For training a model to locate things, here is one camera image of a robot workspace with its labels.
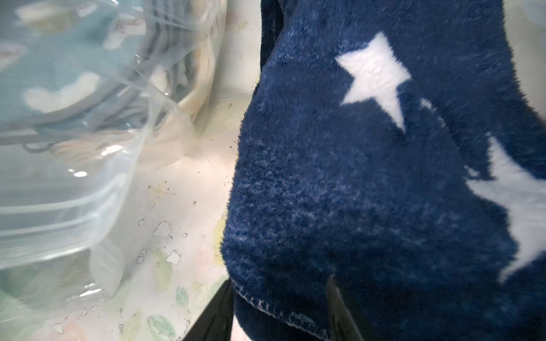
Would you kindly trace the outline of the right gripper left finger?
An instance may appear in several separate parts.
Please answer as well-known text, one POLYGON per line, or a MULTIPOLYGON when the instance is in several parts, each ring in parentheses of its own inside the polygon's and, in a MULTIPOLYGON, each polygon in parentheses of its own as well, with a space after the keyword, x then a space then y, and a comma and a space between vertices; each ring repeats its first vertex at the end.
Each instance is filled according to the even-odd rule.
POLYGON ((182 341, 230 341, 233 329, 235 291, 225 280, 182 341))

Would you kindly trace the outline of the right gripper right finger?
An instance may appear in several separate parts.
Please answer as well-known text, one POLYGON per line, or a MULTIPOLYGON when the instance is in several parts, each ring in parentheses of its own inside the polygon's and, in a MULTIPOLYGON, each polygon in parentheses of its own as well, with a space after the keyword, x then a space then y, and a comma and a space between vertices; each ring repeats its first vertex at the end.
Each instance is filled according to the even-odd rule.
POLYGON ((362 322, 353 314, 353 307, 347 293, 338 285, 336 277, 330 276, 326 283, 328 319, 331 339, 337 341, 365 341, 362 322))

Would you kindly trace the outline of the navy blue star blanket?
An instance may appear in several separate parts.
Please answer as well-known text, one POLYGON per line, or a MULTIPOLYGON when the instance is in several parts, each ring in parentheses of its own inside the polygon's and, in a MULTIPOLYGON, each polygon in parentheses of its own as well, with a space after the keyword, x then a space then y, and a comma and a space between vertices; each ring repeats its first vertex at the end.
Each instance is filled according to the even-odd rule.
POLYGON ((262 1, 221 251, 251 340, 545 339, 545 125, 501 1, 262 1))

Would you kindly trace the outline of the clear plastic vacuum bag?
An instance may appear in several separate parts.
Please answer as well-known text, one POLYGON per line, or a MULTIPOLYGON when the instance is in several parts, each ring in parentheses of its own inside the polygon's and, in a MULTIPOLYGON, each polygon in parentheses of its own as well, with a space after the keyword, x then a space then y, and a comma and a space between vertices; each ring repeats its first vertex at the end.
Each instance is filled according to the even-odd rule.
POLYGON ((52 139, 1 136, 1 322, 109 298, 125 251, 109 238, 138 166, 180 159, 208 101, 225 1, 181 1, 193 34, 176 99, 150 97, 141 129, 52 139))

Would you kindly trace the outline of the light blue bear blanket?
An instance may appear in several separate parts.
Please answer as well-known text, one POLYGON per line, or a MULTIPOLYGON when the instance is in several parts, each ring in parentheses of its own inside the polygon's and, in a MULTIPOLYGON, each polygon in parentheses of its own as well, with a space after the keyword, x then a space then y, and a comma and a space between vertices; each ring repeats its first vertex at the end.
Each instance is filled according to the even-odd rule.
POLYGON ((141 129, 176 99, 193 34, 181 1, 3 1, 1 136, 141 129))

